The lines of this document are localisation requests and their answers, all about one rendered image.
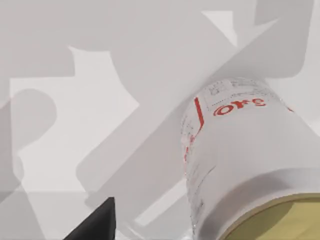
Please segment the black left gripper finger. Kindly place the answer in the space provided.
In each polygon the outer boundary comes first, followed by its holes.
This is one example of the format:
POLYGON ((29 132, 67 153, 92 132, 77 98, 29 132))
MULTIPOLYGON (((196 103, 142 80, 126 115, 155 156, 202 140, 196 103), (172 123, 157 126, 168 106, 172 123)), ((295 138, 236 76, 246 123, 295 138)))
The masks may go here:
POLYGON ((115 240, 115 198, 108 197, 63 240, 115 240))

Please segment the white and red can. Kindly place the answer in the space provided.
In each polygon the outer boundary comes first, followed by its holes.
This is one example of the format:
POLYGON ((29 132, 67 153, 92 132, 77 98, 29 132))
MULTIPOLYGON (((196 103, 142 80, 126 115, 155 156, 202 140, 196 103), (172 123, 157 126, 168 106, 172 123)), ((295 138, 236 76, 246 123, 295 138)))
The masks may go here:
POLYGON ((206 86, 181 144, 193 240, 320 240, 320 136, 265 82, 206 86))

